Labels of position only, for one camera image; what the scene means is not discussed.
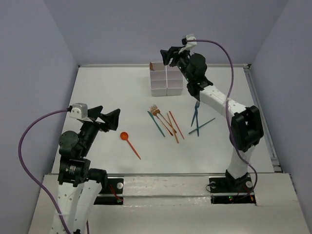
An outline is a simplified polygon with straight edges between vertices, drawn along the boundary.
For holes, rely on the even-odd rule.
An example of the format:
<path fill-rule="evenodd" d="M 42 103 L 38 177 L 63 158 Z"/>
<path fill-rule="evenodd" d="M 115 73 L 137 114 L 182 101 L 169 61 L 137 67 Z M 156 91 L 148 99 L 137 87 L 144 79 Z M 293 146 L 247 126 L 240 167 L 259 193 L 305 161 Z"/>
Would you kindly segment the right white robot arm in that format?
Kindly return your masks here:
<path fill-rule="evenodd" d="M 233 153 L 225 176 L 213 185 L 215 189 L 237 192 L 247 182 L 251 156 L 264 136 L 259 109 L 242 105 L 218 90 L 205 76 L 207 64 L 203 55 L 191 54 L 183 47 L 171 47 L 160 53 L 165 66 L 177 67 L 185 77 L 191 96 L 225 117 Z"/>

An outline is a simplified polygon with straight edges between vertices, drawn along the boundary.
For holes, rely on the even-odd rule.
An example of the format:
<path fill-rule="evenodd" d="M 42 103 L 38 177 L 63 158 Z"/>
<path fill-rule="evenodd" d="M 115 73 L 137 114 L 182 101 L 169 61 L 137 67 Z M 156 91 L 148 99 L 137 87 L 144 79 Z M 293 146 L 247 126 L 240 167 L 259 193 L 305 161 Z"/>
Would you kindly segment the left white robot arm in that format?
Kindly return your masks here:
<path fill-rule="evenodd" d="M 50 233 L 83 234 L 91 208 L 99 193 L 108 187 L 107 172 L 90 168 L 87 154 L 98 134 L 117 130 L 120 109 L 103 114 L 102 106 L 89 109 L 84 103 L 72 104 L 70 117 L 82 123 L 78 133 L 64 132 L 58 140 L 60 164 L 56 211 Z"/>

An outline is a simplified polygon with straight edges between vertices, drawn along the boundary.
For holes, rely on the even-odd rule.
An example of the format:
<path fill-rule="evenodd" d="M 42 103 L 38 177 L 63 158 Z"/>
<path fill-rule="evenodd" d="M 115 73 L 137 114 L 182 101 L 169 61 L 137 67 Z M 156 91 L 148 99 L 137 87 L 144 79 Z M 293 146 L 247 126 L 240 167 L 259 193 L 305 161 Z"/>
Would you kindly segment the blue plastic fork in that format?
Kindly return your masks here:
<path fill-rule="evenodd" d="M 199 108 L 199 106 L 200 106 L 200 101 L 197 100 L 196 103 L 195 103 L 195 111 L 194 111 L 194 114 L 193 114 L 191 126 L 193 126 L 194 121 L 196 121 L 196 125 L 198 125 L 198 108 Z"/>

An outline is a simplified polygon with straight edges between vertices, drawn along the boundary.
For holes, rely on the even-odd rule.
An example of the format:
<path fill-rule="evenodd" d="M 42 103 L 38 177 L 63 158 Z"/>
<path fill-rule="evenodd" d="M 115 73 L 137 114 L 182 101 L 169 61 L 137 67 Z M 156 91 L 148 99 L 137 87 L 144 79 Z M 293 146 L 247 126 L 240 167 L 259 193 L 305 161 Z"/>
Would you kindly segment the orange plastic spoon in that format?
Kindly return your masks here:
<path fill-rule="evenodd" d="M 136 149 L 133 147 L 133 145 L 131 144 L 131 142 L 129 141 L 129 135 L 127 132 L 121 132 L 120 133 L 120 138 L 124 141 L 126 141 L 129 146 L 131 147 L 131 149 L 133 150 L 133 152 L 136 154 L 136 156 L 139 158 L 139 160 L 141 160 L 141 157 L 139 156 L 138 152 L 136 151 Z"/>

